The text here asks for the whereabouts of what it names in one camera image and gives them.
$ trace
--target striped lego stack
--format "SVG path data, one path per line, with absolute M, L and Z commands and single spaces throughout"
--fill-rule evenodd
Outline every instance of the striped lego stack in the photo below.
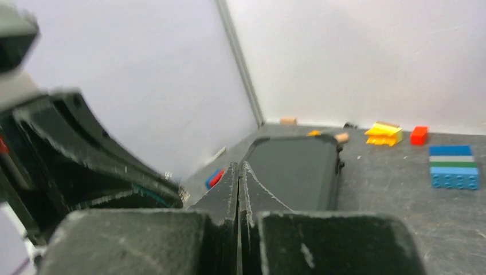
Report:
M 430 176 L 436 188 L 479 187 L 479 171 L 470 146 L 430 146 Z

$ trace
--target red lego brick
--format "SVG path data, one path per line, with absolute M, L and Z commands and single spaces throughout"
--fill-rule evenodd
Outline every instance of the red lego brick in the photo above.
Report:
M 429 137 L 429 127 L 427 126 L 417 126 L 413 129 L 413 132 L 410 134 L 410 144 L 422 146 L 427 142 L 427 138 Z

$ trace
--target green lego brick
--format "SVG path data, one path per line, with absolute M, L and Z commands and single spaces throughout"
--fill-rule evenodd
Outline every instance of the green lego brick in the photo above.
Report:
M 475 162 L 430 162 L 431 167 L 461 167 L 461 168 L 476 168 Z

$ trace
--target wooden block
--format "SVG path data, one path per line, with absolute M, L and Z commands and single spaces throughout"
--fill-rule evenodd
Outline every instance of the wooden block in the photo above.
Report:
M 334 138 L 338 141 L 339 144 L 346 143 L 349 141 L 348 133 L 339 133 L 335 135 Z
M 282 117 L 280 119 L 280 124 L 297 124 L 296 117 Z

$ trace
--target gray table surface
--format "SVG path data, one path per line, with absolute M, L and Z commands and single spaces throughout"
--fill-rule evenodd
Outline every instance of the gray table surface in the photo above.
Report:
M 267 124 L 183 182 L 191 194 L 187 205 L 205 192 L 205 180 L 216 168 L 240 162 L 251 143 L 262 136 L 299 136 L 313 130 L 342 129 Z M 481 189 L 432 188 L 428 145 L 470 144 L 481 181 L 486 136 L 431 133 L 427 146 L 411 146 L 409 133 L 394 147 L 366 144 L 361 129 L 347 129 L 350 142 L 341 153 L 346 166 L 339 185 L 339 211 L 372 211 L 401 218 L 415 235 L 429 274 L 486 274 L 486 196 Z

